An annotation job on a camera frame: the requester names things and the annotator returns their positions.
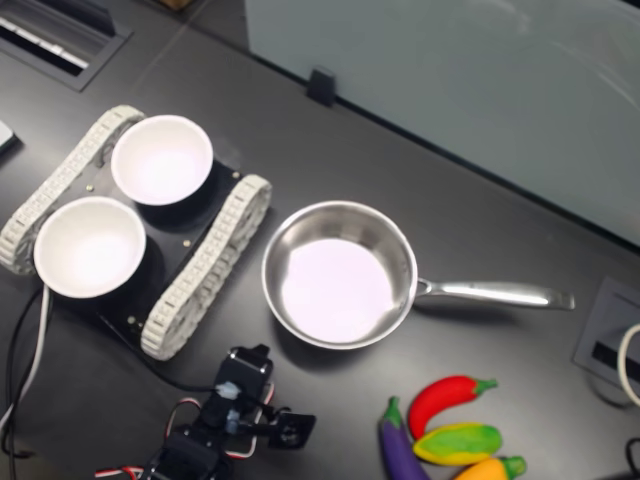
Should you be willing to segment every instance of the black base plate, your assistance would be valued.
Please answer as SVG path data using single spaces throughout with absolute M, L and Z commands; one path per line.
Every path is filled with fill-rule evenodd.
M 140 205 L 115 185 L 109 165 L 90 165 L 60 204 L 88 196 L 118 200 L 140 215 L 147 249 L 140 267 L 121 287 L 101 297 L 79 300 L 56 295 L 56 303 L 82 319 L 107 318 L 136 345 L 149 312 L 173 282 L 209 230 L 240 176 L 218 161 L 200 189 L 187 199 L 162 207 Z

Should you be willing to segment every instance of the toy vegetable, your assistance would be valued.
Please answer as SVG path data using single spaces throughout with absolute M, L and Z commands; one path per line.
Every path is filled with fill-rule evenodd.
M 513 480 L 526 471 L 522 457 L 490 458 L 467 468 L 455 480 Z
M 486 460 L 502 446 L 502 436 L 482 423 L 456 423 L 436 428 L 418 440 L 413 452 L 438 465 L 471 465 Z
M 392 480 L 430 480 L 411 451 L 398 402 L 398 397 L 391 397 L 389 408 L 380 419 L 380 442 L 387 470 Z
M 495 388 L 495 380 L 475 380 L 463 375 L 443 378 L 426 387 L 409 408 L 409 430 L 416 440 L 424 435 L 427 423 L 447 408 L 470 402 L 485 390 Z

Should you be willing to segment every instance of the frosted glass panel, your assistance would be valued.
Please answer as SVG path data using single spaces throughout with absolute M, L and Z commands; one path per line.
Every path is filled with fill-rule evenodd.
M 640 10 L 246 0 L 253 53 L 640 244 Z

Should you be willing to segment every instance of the green stem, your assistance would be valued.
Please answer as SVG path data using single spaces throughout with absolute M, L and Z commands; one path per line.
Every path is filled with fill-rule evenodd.
M 391 397 L 389 399 L 389 406 L 382 416 L 382 420 L 388 420 L 396 428 L 402 428 L 402 414 L 398 408 L 400 399 L 398 397 Z
M 527 462 L 522 457 L 501 458 L 500 461 L 507 471 L 509 480 L 513 480 L 527 471 Z
M 493 378 L 491 380 L 474 380 L 476 381 L 476 388 L 473 389 L 473 393 L 476 395 L 481 395 L 486 390 L 496 388 L 498 386 L 498 381 Z

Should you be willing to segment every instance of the cable outlet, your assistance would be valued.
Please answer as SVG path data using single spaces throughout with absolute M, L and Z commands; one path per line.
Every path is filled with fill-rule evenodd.
M 640 291 L 605 278 L 578 342 L 574 362 L 620 386 L 618 349 L 624 333 L 637 323 L 640 323 Z M 627 374 L 632 386 L 640 390 L 640 341 L 629 347 Z

